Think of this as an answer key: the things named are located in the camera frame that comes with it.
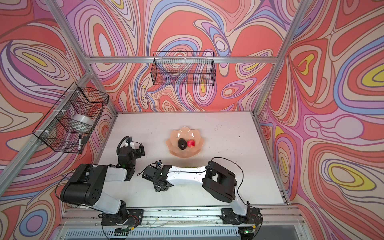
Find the dark fake avocado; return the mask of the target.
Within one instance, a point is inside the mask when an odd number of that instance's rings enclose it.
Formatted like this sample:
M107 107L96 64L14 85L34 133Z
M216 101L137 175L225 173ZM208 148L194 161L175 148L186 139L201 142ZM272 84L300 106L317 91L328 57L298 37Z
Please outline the dark fake avocado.
M183 138L178 140L178 147L180 150L185 150L187 148L187 141Z

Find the red fake apple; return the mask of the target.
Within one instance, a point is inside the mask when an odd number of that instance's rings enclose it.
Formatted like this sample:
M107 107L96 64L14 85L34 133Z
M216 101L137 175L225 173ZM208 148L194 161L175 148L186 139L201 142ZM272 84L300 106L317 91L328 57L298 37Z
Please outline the red fake apple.
M193 148L193 147L195 147L195 145L196 145L195 140L188 140L188 141L187 141L187 146L188 146L189 148Z

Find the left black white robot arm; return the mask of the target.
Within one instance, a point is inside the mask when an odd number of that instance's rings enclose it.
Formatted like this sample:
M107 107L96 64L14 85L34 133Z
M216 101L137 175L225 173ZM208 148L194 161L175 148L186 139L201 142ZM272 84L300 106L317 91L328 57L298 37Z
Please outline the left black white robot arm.
M118 162L115 165L81 164L69 178L58 199L71 205L83 206L100 212L102 226L123 226L133 219L125 201L118 200L103 191L106 182L128 182L132 179L137 159L145 156L143 144L132 137L124 137L117 146Z

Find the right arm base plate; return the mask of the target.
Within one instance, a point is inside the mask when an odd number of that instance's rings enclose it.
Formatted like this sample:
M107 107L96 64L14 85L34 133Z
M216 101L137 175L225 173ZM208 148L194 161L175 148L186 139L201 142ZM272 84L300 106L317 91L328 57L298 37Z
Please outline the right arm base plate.
M224 224L239 226L241 224L260 225L263 223L263 215L259 208L250 207L245 216L240 216L234 213L231 208L222 208L220 219Z

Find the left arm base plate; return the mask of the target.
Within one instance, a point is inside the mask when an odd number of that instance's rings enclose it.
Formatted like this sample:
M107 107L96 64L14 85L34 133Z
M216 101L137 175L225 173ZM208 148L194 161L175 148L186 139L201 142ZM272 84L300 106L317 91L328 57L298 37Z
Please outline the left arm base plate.
M102 226L131 226L137 227L142 224L143 209L131 209L126 212L119 211L115 215L101 213L98 215L101 218Z

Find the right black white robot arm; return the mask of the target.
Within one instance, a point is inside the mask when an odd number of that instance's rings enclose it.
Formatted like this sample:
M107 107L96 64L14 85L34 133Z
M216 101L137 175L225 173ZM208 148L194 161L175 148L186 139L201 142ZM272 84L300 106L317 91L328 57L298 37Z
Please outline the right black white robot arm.
M238 183L236 174L215 162L215 159L198 168L180 168L156 161L137 175L152 182L156 192L165 192L178 185L200 186L216 200L230 205L230 208L222 209L221 219L224 224L238 226L251 223L250 203L243 200L240 194L244 176Z

